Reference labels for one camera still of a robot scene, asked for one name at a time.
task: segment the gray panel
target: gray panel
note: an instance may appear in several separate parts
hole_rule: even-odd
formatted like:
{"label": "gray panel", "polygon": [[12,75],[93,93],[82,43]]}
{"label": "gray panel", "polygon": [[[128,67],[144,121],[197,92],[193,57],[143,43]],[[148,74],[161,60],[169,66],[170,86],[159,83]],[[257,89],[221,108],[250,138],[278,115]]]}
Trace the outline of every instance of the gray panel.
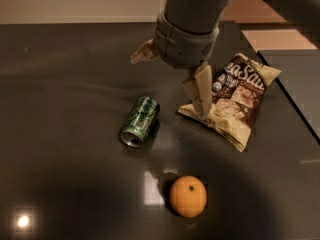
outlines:
{"label": "gray panel", "polygon": [[320,51],[259,51],[272,67],[282,70],[279,80],[290,100],[320,143]]}
{"label": "gray panel", "polygon": [[[153,31],[0,26],[0,239],[317,239],[320,149],[279,86],[239,153],[176,114],[187,72],[130,65]],[[258,59],[237,25],[222,23],[210,64],[221,70],[236,52]],[[142,95],[160,103],[159,129],[132,149],[119,133]],[[183,219],[166,205],[175,175],[206,184],[204,214]],[[32,219],[25,230],[21,214]]]}

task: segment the can lid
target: can lid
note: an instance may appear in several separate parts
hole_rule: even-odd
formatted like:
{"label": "can lid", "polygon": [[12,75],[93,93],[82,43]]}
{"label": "can lid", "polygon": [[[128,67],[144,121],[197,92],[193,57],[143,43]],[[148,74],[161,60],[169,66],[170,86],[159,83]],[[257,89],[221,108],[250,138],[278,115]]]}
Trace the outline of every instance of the can lid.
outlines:
{"label": "can lid", "polygon": [[121,139],[130,147],[138,148],[142,145],[142,139],[131,132],[123,132]]}

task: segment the snack bag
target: snack bag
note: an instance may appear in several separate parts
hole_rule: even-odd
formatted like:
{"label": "snack bag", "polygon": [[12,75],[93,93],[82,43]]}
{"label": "snack bag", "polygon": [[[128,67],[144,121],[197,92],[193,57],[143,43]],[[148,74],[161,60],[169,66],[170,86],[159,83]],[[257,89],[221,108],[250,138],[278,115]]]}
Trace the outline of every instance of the snack bag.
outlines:
{"label": "snack bag", "polygon": [[263,94],[280,70],[253,61],[237,53],[223,73],[212,84],[212,108],[201,120],[192,104],[179,108],[179,113],[212,128],[239,151],[247,145]]}

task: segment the orange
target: orange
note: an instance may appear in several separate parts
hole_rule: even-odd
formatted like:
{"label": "orange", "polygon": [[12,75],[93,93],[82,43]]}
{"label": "orange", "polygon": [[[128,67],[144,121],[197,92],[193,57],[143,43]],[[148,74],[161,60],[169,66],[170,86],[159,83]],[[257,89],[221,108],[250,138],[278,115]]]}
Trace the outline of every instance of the orange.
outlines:
{"label": "orange", "polygon": [[183,217],[192,218],[199,215],[206,202],[206,189],[196,177],[182,176],[171,186],[171,207]]}

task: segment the green can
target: green can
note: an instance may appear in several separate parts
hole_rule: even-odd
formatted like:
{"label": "green can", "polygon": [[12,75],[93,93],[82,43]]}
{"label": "green can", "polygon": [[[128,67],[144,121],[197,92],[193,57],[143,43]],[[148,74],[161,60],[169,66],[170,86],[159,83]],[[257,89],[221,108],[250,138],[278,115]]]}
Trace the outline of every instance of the green can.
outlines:
{"label": "green can", "polygon": [[157,101],[147,96],[140,97],[122,127],[121,140],[128,146],[140,147],[148,138],[159,112]]}

